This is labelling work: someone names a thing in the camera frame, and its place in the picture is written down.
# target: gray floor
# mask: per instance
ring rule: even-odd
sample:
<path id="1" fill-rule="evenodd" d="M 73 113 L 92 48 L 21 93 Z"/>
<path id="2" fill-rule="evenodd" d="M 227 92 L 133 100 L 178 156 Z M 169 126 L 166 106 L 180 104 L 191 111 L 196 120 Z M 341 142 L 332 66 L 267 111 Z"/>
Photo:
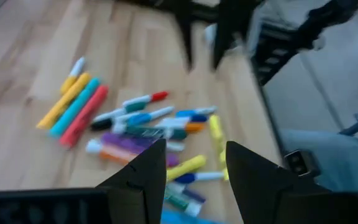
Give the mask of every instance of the gray floor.
<path id="1" fill-rule="evenodd" d="M 324 0 L 270 0 L 267 11 L 301 24 Z M 339 131 L 358 112 L 358 13 L 324 31 L 326 45 L 294 57 L 264 88 L 280 128 Z"/>

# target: teal crayon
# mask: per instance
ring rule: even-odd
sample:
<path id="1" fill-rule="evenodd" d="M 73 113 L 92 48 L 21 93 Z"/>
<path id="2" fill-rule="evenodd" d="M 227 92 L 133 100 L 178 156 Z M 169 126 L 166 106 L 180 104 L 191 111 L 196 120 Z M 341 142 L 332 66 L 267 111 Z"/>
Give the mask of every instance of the teal crayon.
<path id="1" fill-rule="evenodd" d="M 75 101 L 63 113 L 62 117 L 53 125 L 49 134 L 53 137 L 60 137 L 73 122 L 77 114 L 85 106 L 86 102 L 92 97 L 93 93 L 100 85 L 98 78 L 93 78 L 84 88 L 84 90 L 77 96 Z"/>

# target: red marker cap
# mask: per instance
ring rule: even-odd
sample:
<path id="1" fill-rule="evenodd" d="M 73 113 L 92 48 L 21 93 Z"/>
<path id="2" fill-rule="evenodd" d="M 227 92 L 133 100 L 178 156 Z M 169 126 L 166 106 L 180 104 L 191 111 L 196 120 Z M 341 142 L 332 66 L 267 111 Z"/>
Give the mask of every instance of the red marker cap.
<path id="1" fill-rule="evenodd" d="M 165 97 L 168 96 L 168 94 L 169 93 L 167 91 L 161 91 L 161 92 L 158 92 L 158 93 L 154 93 L 152 95 L 152 101 L 151 102 L 163 100 L 163 99 L 165 99 Z"/>

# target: yellow highlighter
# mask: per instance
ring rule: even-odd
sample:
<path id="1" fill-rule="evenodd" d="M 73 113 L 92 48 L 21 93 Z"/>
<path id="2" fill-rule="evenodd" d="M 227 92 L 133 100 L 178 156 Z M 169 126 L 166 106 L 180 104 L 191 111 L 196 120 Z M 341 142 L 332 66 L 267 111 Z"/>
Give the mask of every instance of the yellow highlighter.
<path id="1" fill-rule="evenodd" d="M 226 138 L 221 127 L 221 120 L 218 115 L 211 115 L 209 117 L 209 128 L 218 151 L 219 161 L 222 164 L 224 180 L 229 180 L 229 175 L 226 168 Z"/>
<path id="2" fill-rule="evenodd" d="M 84 64 L 85 64 L 84 57 L 78 59 L 78 61 L 74 64 L 74 67 L 71 70 L 70 74 L 68 75 L 67 79 L 63 83 L 62 87 L 60 87 L 60 94 L 62 96 L 70 89 L 72 85 L 74 85 L 78 76 L 81 74 Z"/>
<path id="3" fill-rule="evenodd" d="M 83 73 L 77 82 L 70 87 L 70 89 L 64 94 L 60 100 L 50 109 L 50 111 L 42 118 L 37 124 L 39 129 L 50 129 L 57 121 L 57 118 L 66 110 L 70 102 L 77 97 L 82 89 L 91 80 L 89 73 Z"/>
<path id="4" fill-rule="evenodd" d="M 193 157 L 181 164 L 167 169 L 167 182 L 171 181 L 183 174 L 186 174 L 192 170 L 198 169 L 206 164 L 206 158 L 203 155 Z"/>

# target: wooden table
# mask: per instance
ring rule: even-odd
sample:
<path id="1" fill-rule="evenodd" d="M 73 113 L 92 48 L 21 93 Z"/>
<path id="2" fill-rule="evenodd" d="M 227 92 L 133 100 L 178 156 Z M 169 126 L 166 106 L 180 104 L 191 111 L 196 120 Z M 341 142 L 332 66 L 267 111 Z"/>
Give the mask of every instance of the wooden table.
<path id="1" fill-rule="evenodd" d="M 100 134 L 87 132 L 78 147 L 66 151 L 35 128 L 82 55 L 86 69 L 110 86 L 100 112 L 135 96 L 169 90 L 169 98 L 147 109 L 216 105 L 229 140 L 280 163 L 247 59 L 234 52 L 211 72 L 211 54 L 202 38 L 205 25 L 193 26 L 195 68 L 188 73 L 168 14 L 107 0 L 36 2 L 10 0 L 0 9 L 0 190 L 95 186 L 122 167 L 85 153 L 86 142 Z M 218 170 L 208 128 L 185 142 L 181 159 L 204 154 L 208 163 L 202 170 Z M 208 199 L 200 217 L 241 222 L 229 182 L 191 188 Z"/>

